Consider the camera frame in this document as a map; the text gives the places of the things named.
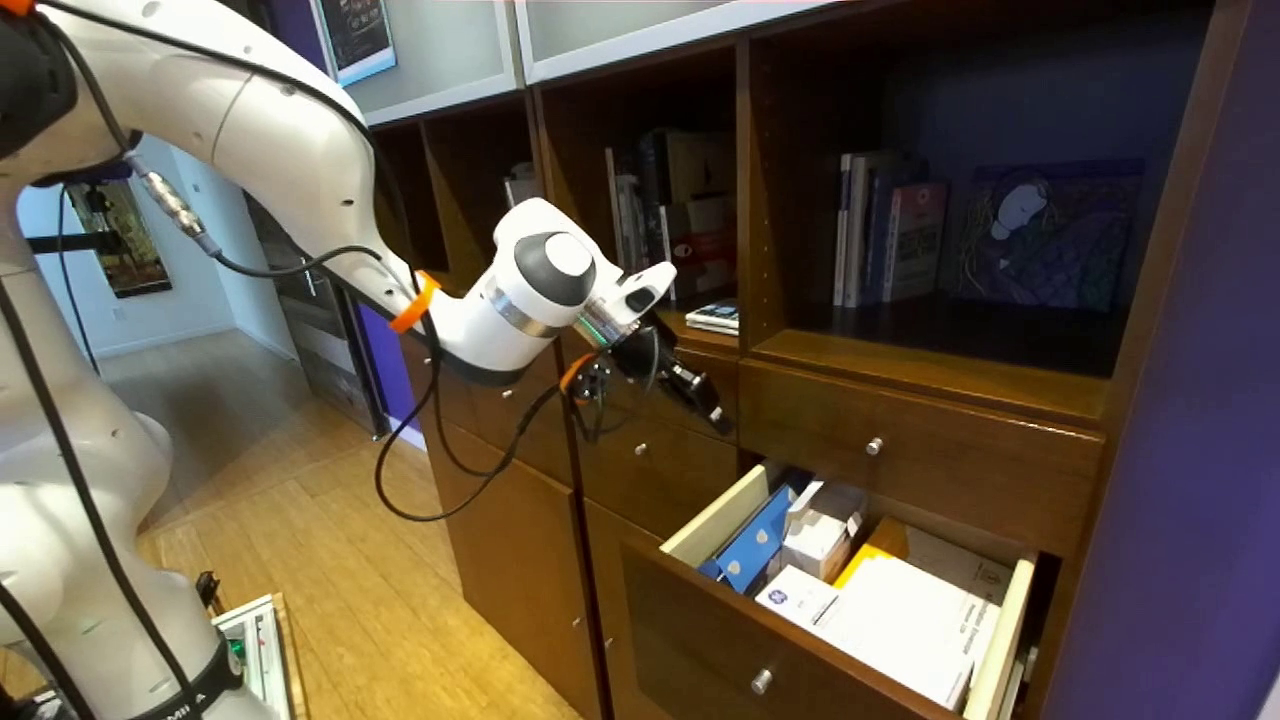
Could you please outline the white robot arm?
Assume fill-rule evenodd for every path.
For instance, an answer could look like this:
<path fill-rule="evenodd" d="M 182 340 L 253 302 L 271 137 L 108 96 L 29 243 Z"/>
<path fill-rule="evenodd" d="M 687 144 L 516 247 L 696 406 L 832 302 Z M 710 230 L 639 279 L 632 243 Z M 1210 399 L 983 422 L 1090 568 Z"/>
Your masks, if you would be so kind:
<path fill-rule="evenodd" d="M 460 298 L 400 262 L 374 223 L 354 101 L 220 0 L 5 0 L 0 76 L 5 205 L 155 137 L 238 184 L 302 262 L 442 363 L 516 375 L 578 332 L 698 422 L 727 422 L 710 382 L 656 335 L 675 270 L 617 270 L 545 195 L 497 219 L 497 258 Z M 271 720 L 197 590 L 135 555 L 170 440 L 87 368 L 22 235 L 0 243 L 0 308 L 5 641 L 52 676 L 72 720 Z"/>

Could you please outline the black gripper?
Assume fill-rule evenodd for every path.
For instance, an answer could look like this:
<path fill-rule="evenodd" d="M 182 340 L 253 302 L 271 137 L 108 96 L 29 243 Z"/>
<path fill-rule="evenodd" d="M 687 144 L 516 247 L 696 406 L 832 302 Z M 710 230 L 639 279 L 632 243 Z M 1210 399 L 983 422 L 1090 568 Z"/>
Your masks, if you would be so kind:
<path fill-rule="evenodd" d="M 682 399 L 707 430 L 731 430 L 716 386 L 675 355 L 675 335 L 659 319 L 645 319 L 632 335 L 609 344 L 605 359 L 629 382 L 645 382 Z"/>

